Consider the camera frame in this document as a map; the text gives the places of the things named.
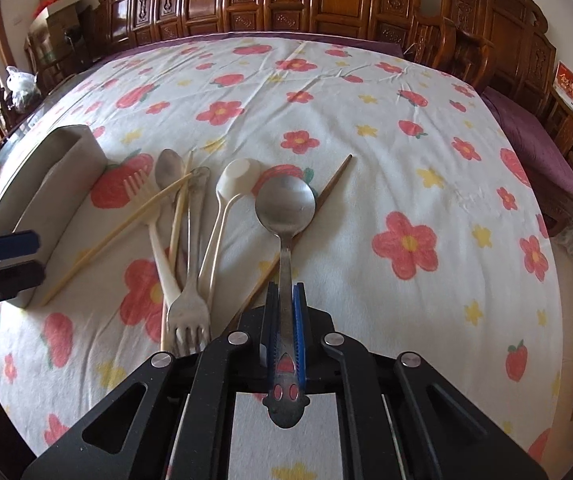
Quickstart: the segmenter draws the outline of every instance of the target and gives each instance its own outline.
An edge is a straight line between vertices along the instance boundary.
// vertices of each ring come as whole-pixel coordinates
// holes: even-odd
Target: white plastic bag
[[[13,94],[13,106],[23,113],[34,99],[39,97],[38,77],[26,72],[20,72],[14,66],[7,66],[9,78],[7,87]]]

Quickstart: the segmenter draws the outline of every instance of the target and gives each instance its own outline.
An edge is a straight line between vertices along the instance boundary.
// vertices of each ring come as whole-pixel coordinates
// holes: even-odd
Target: bed sheet
[[[23,142],[77,123],[89,124],[112,162],[71,220],[34,302],[132,210],[122,180],[150,173],[164,148],[195,149],[196,164],[212,170],[211,190],[228,162],[247,156],[266,168],[256,187],[288,173],[319,192],[352,153],[295,248],[294,279],[337,330],[373,352],[419,352],[541,456],[562,361],[553,255],[529,181],[469,86],[341,45],[198,39],[107,63]],[[216,211],[211,192],[202,250]],[[166,240],[170,215],[166,206]],[[216,334],[278,252],[252,196],[233,207],[223,243]],[[156,351],[161,308],[143,226],[46,307],[0,304],[0,400],[36,453]],[[234,432],[231,478],[341,477],[328,396],[314,397],[290,431],[270,423],[258,396],[239,396]]]

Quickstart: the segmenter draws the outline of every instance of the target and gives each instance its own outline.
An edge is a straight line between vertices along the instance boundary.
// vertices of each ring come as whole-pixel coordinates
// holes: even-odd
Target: metal fork
[[[124,189],[129,199],[137,206],[141,206],[147,202],[158,191],[157,185],[154,184],[147,174],[140,170],[133,176],[129,176],[124,181]],[[178,282],[170,269],[169,260],[164,253],[160,235],[158,233],[157,221],[160,216],[160,205],[151,207],[140,219],[143,224],[149,226],[149,237],[151,238],[151,247],[153,248],[153,257],[155,259],[155,266],[158,269],[158,276],[160,278],[160,285],[164,298],[170,304],[180,296],[180,287]]]
[[[191,171],[188,182],[188,267],[186,284],[167,315],[167,333],[176,336],[175,354],[184,357],[202,351],[211,340],[210,315],[198,293],[199,235],[206,181],[211,174],[204,166]]]

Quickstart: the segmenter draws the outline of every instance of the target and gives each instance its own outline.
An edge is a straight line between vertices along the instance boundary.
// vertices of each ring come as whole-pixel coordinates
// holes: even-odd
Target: purple fabric
[[[151,43],[145,46],[138,46],[118,54],[105,57],[100,61],[100,64],[108,63],[114,59],[119,59],[124,56],[133,56],[141,52],[149,52],[156,48],[163,46],[175,46],[185,43],[193,43],[195,41],[217,41],[226,40],[228,38],[284,38],[285,40],[303,40],[303,41],[317,41],[319,43],[330,43],[342,46],[350,46],[353,48],[361,48],[362,50],[369,50],[371,52],[378,52],[380,54],[387,54],[387,56],[404,57],[403,50],[397,43],[386,43],[384,41],[369,41],[358,40],[356,38],[344,38],[343,36],[324,36],[323,34],[306,34],[304,32],[226,32],[222,34],[205,34],[203,36],[190,36],[188,38],[180,38],[179,40],[160,41],[158,43]]]
[[[481,95],[523,166],[573,195],[573,170],[534,114],[487,87]]]

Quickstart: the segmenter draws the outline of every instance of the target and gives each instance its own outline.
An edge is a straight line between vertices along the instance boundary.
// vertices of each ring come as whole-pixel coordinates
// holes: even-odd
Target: metal bolt
[[[249,335],[246,332],[231,332],[229,334],[229,343],[232,345],[243,345],[249,340]]]
[[[344,343],[344,336],[337,332],[329,332],[324,336],[324,342],[330,346],[340,346]]]
[[[164,368],[170,365],[171,358],[166,352],[158,352],[151,357],[151,365],[156,368]]]
[[[404,366],[409,368],[417,368],[422,364],[422,358],[415,352],[404,352],[404,354],[400,356],[400,361],[403,362]]]

